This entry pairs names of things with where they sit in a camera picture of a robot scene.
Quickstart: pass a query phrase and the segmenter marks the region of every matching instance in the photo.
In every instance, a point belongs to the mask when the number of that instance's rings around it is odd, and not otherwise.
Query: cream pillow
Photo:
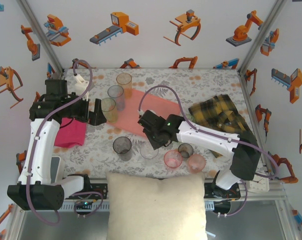
[[[158,180],[108,172],[107,240],[207,240],[204,175]]]

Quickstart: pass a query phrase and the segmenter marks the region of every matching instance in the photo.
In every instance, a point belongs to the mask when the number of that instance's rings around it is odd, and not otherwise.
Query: pink towel
[[[66,117],[62,118],[62,123],[60,130],[57,132],[54,146],[72,148],[75,145],[82,146],[85,143],[87,124],[75,119],[71,123],[70,121],[72,121],[72,119]]]

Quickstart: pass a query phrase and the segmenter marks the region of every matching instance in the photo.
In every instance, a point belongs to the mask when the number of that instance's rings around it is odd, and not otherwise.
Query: white plastic part
[[[230,170],[232,162],[230,162],[223,170],[221,170],[215,180],[215,184],[224,190],[229,190],[233,184],[239,182],[241,179],[234,176]]]
[[[54,183],[63,179],[63,174],[65,173],[66,162],[60,156],[52,156],[52,158],[59,158],[59,164],[57,166],[55,179],[51,179]]]
[[[234,133],[225,133],[221,131],[216,131],[198,124],[192,123],[197,130],[205,130],[207,132],[226,137],[228,139],[240,140],[238,134]],[[190,125],[183,121],[179,126],[180,132],[176,134],[177,140],[182,143],[195,144],[209,150],[215,151],[223,156],[232,159],[233,151],[232,149],[237,147],[236,142],[228,142],[228,140],[223,140],[218,137],[210,136],[202,132],[198,132],[195,129],[191,128]]]
[[[76,81],[76,84],[74,85],[75,94],[80,96],[87,89],[87,87],[89,85],[89,81],[84,80],[84,78],[80,74],[77,74],[77,75],[73,76],[73,78]],[[84,95],[84,98],[85,98],[85,100],[88,101],[89,91]]]
[[[83,189],[84,178],[82,176],[67,176],[65,179],[52,183],[52,186],[61,185],[64,191],[64,198],[70,197]]]
[[[25,164],[22,173],[18,178],[18,182],[21,182],[22,185],[27,184],[28,165],[30,161],[31,149],[35,140],[36,132],[42,121],[43,118],[37,118],[31,122],[30,142],[27,149]],[[40,132],[32,162],[32,176],[30,182],[31,185],[35,184],[37,181],[41,182],[41,184],[43,185],[51,184],[51,158],[59,128],[60,124],[52,119],[51,121],[47,121],[44,124]]]

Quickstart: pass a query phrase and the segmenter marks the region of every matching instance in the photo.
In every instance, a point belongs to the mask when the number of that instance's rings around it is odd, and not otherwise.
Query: plaid shirt
[[[205,102],[193,105],[188,110],[195,118],[195,122],[203,127],[230,134],[252,133],[229,95],[214,96]],[[221,156],[217,152],[212,151],[212,153],[216,158]]]

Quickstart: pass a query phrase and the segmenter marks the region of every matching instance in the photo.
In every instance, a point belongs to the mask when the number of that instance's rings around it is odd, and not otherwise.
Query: gray plastic cup
[[[113,150],[124,162],[127,162],[132,158],[131,147],[132,147],[131,140],[126,136],[120,136],[113,142]]]
[[[120,85],[113,85],[107,90],[107,94],[110,98],[114,99],[116,103],[116,109],[123,111],[126,107],[125,103],[125,91]]]
[[[194,153],[193,147],[188,143],[182,143],[177,151],[181,154],[183,160],[187,160]]]

